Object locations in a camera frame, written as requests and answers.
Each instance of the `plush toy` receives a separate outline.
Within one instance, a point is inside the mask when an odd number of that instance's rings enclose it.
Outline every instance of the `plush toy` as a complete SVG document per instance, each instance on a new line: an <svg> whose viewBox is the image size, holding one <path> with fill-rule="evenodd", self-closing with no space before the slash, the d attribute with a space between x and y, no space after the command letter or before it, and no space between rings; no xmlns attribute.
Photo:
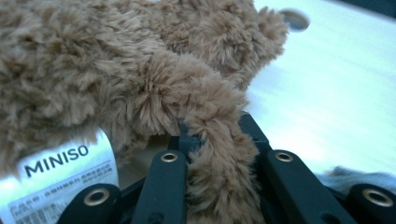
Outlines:
<svg viewBox="0 0 396 224"><path fill-rule="evenodd" d="M0 173L43 148L107 134L118 163L184 121L190 223L260 223L238 120L287 25L251 0L0 0Z"/></svg>

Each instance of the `teddy bear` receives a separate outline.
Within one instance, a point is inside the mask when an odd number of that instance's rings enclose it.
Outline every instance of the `teddy bear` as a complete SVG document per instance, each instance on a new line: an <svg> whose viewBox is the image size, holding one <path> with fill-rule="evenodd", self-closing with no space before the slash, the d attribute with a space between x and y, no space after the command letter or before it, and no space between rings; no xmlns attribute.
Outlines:
<svg viewBox="0 0 396 224"><path fill-rule="evenodd" d="M288 25L252 0L0 0L0 175L101 128L119 164L152 135L203 142L188 165L189 223L263 223L238 120Z"/></svg>

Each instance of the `gray fabric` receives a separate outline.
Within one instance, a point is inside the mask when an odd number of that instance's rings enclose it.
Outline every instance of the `gray fabric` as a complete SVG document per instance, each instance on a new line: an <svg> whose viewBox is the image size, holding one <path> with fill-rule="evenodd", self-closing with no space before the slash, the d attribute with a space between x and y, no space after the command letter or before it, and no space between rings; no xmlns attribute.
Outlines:
<svg viewBox="0 0 396 224"><path fill-rule="evenodd" d="M396 195L396 176L386 173L363 173L337 166L328 175L317 175L320 182L331 189L347 195L357 184L372 184Z"/></svg>

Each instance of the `fluffy fur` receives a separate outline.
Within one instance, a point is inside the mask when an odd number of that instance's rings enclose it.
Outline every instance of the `fluffy fur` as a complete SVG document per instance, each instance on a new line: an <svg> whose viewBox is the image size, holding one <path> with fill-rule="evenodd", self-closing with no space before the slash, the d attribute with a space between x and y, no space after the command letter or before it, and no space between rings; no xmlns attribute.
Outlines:
<svg viewBox="0 0 396 224"><path fill-rule="evenodd" d="M71 138L107 134L119 163L184 120L190 223L260 223L237 121L287 26L251 0L0 0L0 174Z"/></svg>

